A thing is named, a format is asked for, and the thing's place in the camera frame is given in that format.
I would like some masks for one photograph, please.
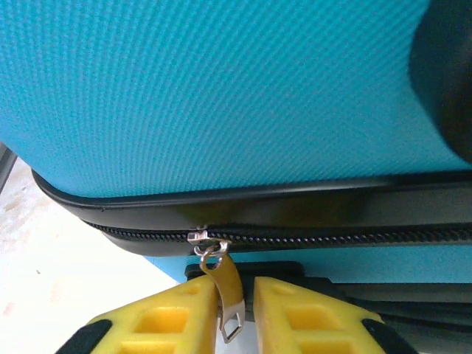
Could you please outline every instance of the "tiled floor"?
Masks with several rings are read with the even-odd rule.
[[[46,197],[18,160],[0,195],[0,353],[52,354],[90,319],[176,281]],[[217,353],[257,353],[254,324]]]

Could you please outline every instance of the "metal clip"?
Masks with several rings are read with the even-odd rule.
[[[208,241],[217,241],[219,246],[208,246],[202,251],[200,243]],[[235,263],[227,254],[229,242],[209,239],[205,230],[189,234],[189,242],[195,246],[195,253],[201,256],[200,269],[212,278],[218,288],[221,299],[220,331],[224,342],[229,343],[243,329],[246,315],[243,285]],[[215,264],[208,264],[211,257],[217,257],[218,261]],[[234,316],[237,317],[237,327],[228,335],[224,326]]]

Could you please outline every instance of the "black plastic trim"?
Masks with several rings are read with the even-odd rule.
[[[287,228],[472,223],[472,172],[234,188],[128,198],[83,198],[38,186],[72,214],[118,229]]]
[[[91,354],[112,325],[109,319],[101,319],[80,328],[56,354]]]
[[[456,332],[445,326],[434,326],[424,321],[414,321],[396,316],[382,316],[390,327],[399,332],[408,343],[422,353],[451,354],[471,353],[472,335]]]
[[[366,301],[463,302],[472,304],[472,284],[336,284],[349,297]]]
[[[362,324],[386,354],[418,354],[413,347],[386,324],[363,319]]]

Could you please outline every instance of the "zipper slider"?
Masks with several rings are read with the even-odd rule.
[[[243,285],[236,265],[228,255],[230,242],[210,238],[206,230],[190,232],[187,240],[195,246],[195,254],[200,256],[200,269],[213,280],[218,288],[222,309],[220,331],[224,342],[229,343],[243,329],[244,316],[246,315]],[[217,262],[208,264],[209,258],[212,257],[217,258]],[[227,335],[224,326],[234,316],[237,317],[237,327]]]

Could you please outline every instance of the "black zipper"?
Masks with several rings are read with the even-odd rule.
[[[87,223],[112,237],[128,241],[187,242],[187,231],[150,231],[115,229]],[[228,240],[236,246],[269,249],[307,249],[327,246],[368,246],[384,244],[469,243],[472,224],[442,226],[399,226],[370,229],[275,229],[206,228],[208,237]]]

